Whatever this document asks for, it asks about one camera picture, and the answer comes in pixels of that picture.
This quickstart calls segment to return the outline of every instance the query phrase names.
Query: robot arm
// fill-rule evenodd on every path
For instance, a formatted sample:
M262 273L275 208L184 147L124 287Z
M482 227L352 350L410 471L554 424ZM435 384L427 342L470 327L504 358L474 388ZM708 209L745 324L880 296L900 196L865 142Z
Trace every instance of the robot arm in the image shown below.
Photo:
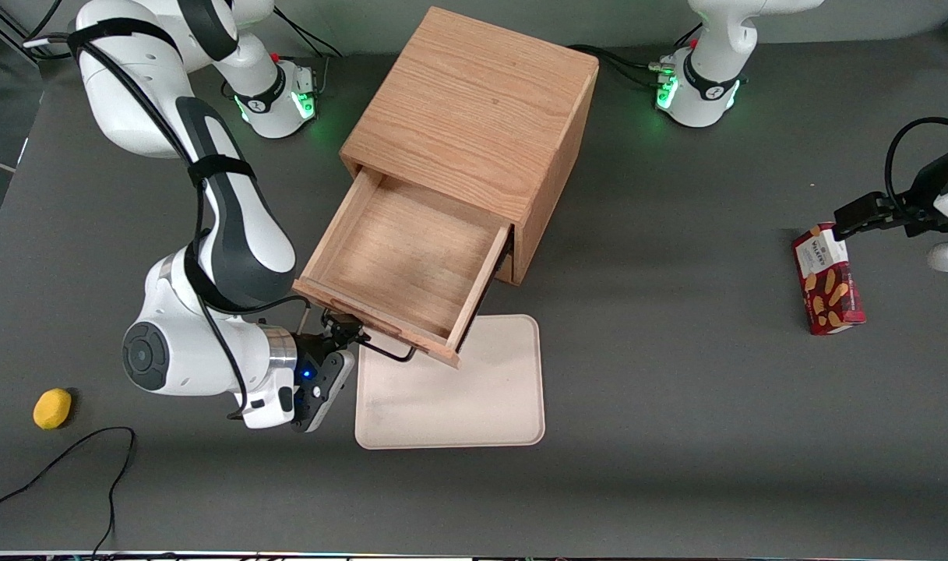
M124 338L125 370L134 384L154 393L231 392L250 429L285 422L298 430L316 429L352 369L354 359L345 348L358 340L362 326L347 320L337 333L300 335L241 318L240 313L288 293L296 256L224 121L193 97L178 50L184 39L165 31L163 21L132 0L90 1L76 19L90 43L77 52L77 61L104 134L139 155L184 157L193 185L214 214L210 233L147 274L145 302ZM268 56L256 60L279 68ZM124 71L140 96L110 65ZM282 69L272 72L281 75ZM249 75L247 82L255 82L256 72ZM143 98L153 109L143 109ZM274 110L263 115L284 114Z

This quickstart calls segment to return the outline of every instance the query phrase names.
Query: wooden cabinet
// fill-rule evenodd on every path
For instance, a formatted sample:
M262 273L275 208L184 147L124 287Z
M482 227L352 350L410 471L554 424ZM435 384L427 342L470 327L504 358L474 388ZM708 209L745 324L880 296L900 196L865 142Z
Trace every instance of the wooden cabinet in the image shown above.
M294 289L458 366L495 271L526 276L597 72L594 57L431 8L342 146L355 181Z

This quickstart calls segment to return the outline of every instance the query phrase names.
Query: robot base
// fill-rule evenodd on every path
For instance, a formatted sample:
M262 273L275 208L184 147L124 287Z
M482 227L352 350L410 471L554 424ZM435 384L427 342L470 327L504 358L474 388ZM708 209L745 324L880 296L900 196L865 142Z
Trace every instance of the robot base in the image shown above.
M317 111L311 69L290 61L280 61L277 66L284 71L286 86L270 109L256 111L256 108L246 107L238 96L234 97L242 120L252 125L256 134L267 139L281 139L294 134L314 118Z
M681 68L682 62L692 49L684 47L672 55L661 57L660 62L673 64ZM670 75L668 81L660 86L655 106L686 127L702 128L713 125L723 117L726 110L733 107L734 96L740 88L740 81L729 92L721 90L719 98L704 100L699 90L685 77L683 72Z

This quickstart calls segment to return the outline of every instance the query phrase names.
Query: drawer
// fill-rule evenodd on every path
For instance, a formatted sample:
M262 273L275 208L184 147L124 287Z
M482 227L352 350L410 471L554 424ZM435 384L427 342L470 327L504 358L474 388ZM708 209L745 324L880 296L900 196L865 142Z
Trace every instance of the drawer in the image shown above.
M459 367L512 223L362 168L294 290Z

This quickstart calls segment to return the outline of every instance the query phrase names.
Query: table surface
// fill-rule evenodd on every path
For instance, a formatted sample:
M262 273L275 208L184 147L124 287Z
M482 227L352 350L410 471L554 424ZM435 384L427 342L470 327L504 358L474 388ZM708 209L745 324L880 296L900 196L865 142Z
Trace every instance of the table surface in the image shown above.
M241 123L217 75L193 76L300 266L392 63L331 61L318 121L279 141ZM132 386L121 337L149 266L188 241L192 191L178 161L107 141L75 68L50 68L0 213L0 495L127 424L139 448L111 549L948 559L948 274L925 265L941 238L852 238L869 323L834 337L808 334L790 249L882 188L901 125L948 116L948 31L762 45L708 130L603 70L526 283L495 283L481 309L538 320L546 434L483 450L363 450L355 381L310 436L228 422L228 395ZM948 130L913 132L900 185L947 150ZM54 386L77 388L79 411L45 432L31 408ZM109 433L0 506L0 549L92 548L124 446Z

